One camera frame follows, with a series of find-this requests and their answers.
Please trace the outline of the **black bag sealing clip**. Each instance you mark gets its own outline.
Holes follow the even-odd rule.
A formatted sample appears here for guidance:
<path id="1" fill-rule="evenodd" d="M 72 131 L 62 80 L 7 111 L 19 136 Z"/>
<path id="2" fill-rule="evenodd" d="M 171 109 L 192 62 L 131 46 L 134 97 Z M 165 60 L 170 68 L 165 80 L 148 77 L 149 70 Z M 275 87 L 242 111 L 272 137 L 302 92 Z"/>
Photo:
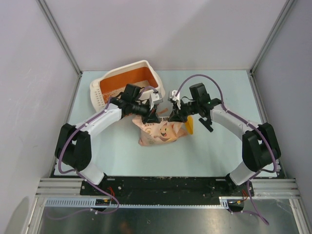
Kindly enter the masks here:
<path id="1" fill-rule="evenodd" d="M 212 121 L 207 119 L 207 120 L 204 120 L 203 118 L 200 118 L 199 119 L 199 122 L 211 133 L 213 132 L 213 128 L 212 128 Z"/>

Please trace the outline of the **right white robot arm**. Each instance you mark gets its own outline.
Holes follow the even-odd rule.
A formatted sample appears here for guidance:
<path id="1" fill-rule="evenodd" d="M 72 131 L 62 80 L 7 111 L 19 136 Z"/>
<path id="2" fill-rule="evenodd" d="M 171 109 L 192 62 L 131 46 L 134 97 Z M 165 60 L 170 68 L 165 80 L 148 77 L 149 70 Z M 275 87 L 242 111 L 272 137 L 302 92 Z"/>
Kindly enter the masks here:
<path id="1" fill-rule="evenodd" d="M 170 92 L 168 100 L 173 104 L 169 122 L 186 122 L 192 115 L 200 115 L 199 121 L 212 132 L 212 123 L 218 123 L 242 141 L 242 162 L 226 175 L 225 191 L 237 195 L 242 184 L 262 171 L 269 164 L 276 166 L 281 151 L 272 125 L 244 120 L 227 110 L 218 98 L 212 99 L 203 83 L 190 87 L 192 99 L 185 103 L 177 90 Z"/>

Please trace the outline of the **white orange litter box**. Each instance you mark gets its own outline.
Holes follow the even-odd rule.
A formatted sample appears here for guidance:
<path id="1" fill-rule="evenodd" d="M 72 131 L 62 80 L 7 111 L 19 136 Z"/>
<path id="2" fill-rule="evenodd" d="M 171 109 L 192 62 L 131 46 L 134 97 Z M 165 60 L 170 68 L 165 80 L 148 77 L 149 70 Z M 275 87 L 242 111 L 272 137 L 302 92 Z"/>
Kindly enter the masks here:
<path id="1" fill-rule="evenodd" d="M 149 86 L 154 87 L 162 96 L 165 96 L 165 89 L 162 81 L 156 71 L 152 68 L 146 60 L 140 60 L 119 68 L 110 70 L 100 78 L 93 80 L 90 83 L 90 99 L 93 108 L 99 112 L 105 107 L 107 102 L 104 101 L 100 87 L 106 84 L 116 83 L 117 86 L 121 84 L 133 84 L 136 82 L 147 80 Z"/>

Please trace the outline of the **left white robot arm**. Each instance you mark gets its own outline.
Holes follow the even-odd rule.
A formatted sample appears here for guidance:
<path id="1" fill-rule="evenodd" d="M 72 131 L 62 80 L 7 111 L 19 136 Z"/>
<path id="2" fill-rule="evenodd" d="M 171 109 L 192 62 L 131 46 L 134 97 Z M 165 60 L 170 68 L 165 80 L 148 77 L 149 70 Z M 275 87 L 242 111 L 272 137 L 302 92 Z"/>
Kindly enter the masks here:
<path id="1" fill-rule="evenodd" d="M 156 110 L 163 101 L 160 91 L 152 86 L 140 88 L 127 84 L 124 91 L 108 102 L 100 111 L 82 123 L 64 124 L 59 133 L 55 157 L 59 163 L 71 166 L 71 171 L 91 182 L 91 190 L 97 195 L 104 194 L 108 183 L 103 180 L 105 173 L 92 159 L 92 140 L 113 123 L 134 114 L 143 123 L 160 123 Z"/>

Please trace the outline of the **pink cat litter bag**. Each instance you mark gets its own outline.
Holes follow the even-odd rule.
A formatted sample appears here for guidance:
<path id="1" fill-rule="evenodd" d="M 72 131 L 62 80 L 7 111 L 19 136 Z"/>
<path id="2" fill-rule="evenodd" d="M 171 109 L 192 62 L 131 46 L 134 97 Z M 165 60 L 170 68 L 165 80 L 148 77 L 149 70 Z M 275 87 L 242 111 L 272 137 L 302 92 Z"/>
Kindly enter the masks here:
<path id="1" fill-rule="evenodd" d="M 160 123 L 143 123 L 140 116 L 132 119 L 134 125 L 140 129 L 138 143 L 140 146 L 153 146 L 177 141 L 189 134 L 183 122 L 169 122 L 164 115 L 168 109 L 157 112 Z"/>

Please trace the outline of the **yellow plastic litter scoop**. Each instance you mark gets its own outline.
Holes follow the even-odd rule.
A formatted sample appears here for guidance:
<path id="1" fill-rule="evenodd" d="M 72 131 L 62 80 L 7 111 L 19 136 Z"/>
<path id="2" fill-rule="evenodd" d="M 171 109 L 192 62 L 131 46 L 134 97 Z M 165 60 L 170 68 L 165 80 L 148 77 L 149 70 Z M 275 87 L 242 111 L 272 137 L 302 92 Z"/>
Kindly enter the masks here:
<path id="1" fill-rule="evenodd" d="M 188 134 L 192 135 L 194 133 L 194 120 L 192 116 L 187 116 L 187 121 L 185 122 L 185 128 Z"/>

